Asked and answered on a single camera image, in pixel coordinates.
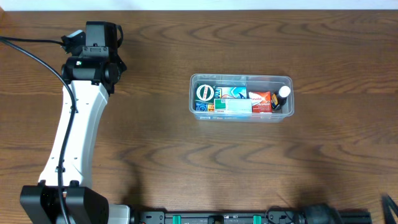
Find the clear plastic container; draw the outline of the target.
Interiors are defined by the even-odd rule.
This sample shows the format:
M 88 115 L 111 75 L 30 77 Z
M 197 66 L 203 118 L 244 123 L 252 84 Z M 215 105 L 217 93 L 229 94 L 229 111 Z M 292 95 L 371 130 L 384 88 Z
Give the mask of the clear plastic container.
M 280 110 L 272 110 L 272 113 L 215 113 L 207 111 L 196 111 L 194 108 L 195 90 L 199 84 L 208 84 L 215 87 L 246 87 L 247 94 L 251 91 L 269 91 L 271 96 L 282 86 L 291 89 L 285 105 Z M 231 75 L 231 74 L 205 74 L 197 73 L 190 79 L 189 109 L 200 120 L 222 120 L 222 121 L 250 121 L 250 122 L 279 122 L 294 113 L 293 81 L 288 76 L 272 75 Z

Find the blue KoolFever box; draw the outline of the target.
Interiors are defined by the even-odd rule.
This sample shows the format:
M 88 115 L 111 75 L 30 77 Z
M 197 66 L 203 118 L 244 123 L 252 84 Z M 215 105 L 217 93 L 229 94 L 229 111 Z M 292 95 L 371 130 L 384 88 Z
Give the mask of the blue KoolFever box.
M 218 98 L 235 98 L 235 99 L 246 99 L 247 98 L 246 87 L 215 87 L 215 97 L 212 102 L 202 102 L 195 99 L 194 108 L 196 111 L 207 111 L 214 112 L 215 99 Z

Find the white green medicine box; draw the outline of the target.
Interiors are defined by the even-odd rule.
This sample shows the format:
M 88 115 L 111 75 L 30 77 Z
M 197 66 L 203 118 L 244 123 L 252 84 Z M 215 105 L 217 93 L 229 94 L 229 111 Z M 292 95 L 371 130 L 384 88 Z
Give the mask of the white green medicine box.
M 214 102 L 215 113 L 252 113 L 250 99 L 218 98 Z

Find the red Panadol box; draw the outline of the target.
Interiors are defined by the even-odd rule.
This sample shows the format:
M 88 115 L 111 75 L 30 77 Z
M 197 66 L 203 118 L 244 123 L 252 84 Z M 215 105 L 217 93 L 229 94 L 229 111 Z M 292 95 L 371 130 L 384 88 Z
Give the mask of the red Panadol box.
M 248 96 L 251 99 L 253 113 L 272 113 L 271 93 L 269 91 L 251 91 Z

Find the dark syrup bottle white cap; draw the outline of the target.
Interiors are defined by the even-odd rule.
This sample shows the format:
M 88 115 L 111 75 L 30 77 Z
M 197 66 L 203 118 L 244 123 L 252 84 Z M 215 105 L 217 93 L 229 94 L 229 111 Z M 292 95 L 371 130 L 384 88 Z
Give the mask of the dark syrup bottle white cap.
M 287 97 L 290 95 L 291 89 L 288 86 L 282 86 L 271 96 L 271 106 L 274 111 L 280 110 L 286 103 Z

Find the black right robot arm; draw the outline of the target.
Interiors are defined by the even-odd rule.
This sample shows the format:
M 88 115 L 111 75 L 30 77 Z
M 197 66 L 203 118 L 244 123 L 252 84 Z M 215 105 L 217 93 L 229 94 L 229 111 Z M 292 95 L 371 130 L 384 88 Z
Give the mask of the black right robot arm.
M 381 197 L 385 224 L 397 224 L 397 204 L 388 195 Z M 327 204 L 305 207 L 295 216 L 298 224 L 372 224 L 371 214 L 365 210 L 339 211 Z

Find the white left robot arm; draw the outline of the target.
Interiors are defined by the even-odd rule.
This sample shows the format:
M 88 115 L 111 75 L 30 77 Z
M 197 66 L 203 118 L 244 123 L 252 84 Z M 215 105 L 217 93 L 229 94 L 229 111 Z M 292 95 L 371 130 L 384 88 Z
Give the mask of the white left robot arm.
M 92 190 L 92 160 L 101 115 L 127 67 L 118 55 L 121 26 L 88 21 L 63 36 L 63 106 L 50 157 L 20 203 L 32 223 L 133 223 L 132 209 Z

